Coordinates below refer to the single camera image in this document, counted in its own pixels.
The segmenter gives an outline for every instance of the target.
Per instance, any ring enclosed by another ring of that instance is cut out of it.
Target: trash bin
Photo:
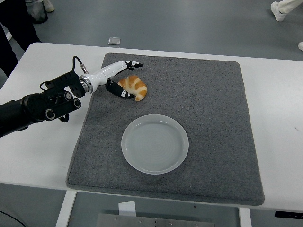
[[[25,0],[27,12],[34,24],[41,24],[47,21],[47,13],[42,0]]]

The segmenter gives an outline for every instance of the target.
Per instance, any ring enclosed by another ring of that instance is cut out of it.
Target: white table
[[[265,194],[259,208],[303,212],[301,61],[38,43],[29,47],[0,90],[0,104],[42,92],[42,82],[71,70],[74,55],[93,73],[101,68],[108,52],[237,61]],[[82,75],[77,61],[75,69]],[[81,99],[82,107],[70,114],[68,123],[44,121],[1,138],[0,183],[72,191],[66,187],[65,177],[90,97]]]

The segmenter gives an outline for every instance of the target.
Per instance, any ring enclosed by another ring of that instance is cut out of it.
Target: person's leg
[[[303,0],[283,0],[279,2],[278,8],[281,13],[287,14],[297,8]]]
[[[0,21],[24,51],[30,44],[41,42],[27,13],[24,0],[5,0],[2,2]]]
[[[15,66],[18,64],[17,57],[6,38],[5,32],[0,26],[0,68],[9,77]]]
[[[273,14],[275,15],[275,18],[276,18],[277,21],[282,22],[285,19],[285,17],[286,17],[287,14],[281,13],[279,11],[279,2],[274,1],[270,5],[270,9],[273,12]]]

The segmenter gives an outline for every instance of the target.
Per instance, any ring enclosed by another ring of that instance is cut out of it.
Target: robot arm
[[[75,59],[79,61],[85,75],[79,77],[75,73]],[[127,92],[111,81],[111,78],[125,69],[134,70],[132,67],[142,66],[135,61],[119,61],[89,74],[81,60],[74,56],[72,71],[42,83],[40,85],[42,93],[27,95],[20,100],[0,105],[0,137],[44,120],[52,121],[59,118],[62,122],[68,122],[69,113],[81,107],[79,98],[85,96],[85,93],[95,92],[99,85],[106,85],[108,91],[119,97],[130,98],[132,95],[125,96]],[[65,90],[66,87],[69,87],[77,98],[73,98],[72,94]]]
[[[94,74],[89,74],[87,70],[84,70],[84,72],[86,71],[86,74],[80,76],[79,80],[83,84],[85,92],[93,93],[99,85],[108,83],[108,80],[111,80],[111,78],[123,70],[134,70],[132,67],[138,68],[142,66],[142,64],[135,61],[119,61],[103,67]]]

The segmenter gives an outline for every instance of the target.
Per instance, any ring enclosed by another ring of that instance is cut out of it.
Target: black pants
[[[0,3],[0,22],[26,51],[30,44],[40,42],[24,0],[5,0]],[[18,60],[0,26],[0,68],[9,77]]]

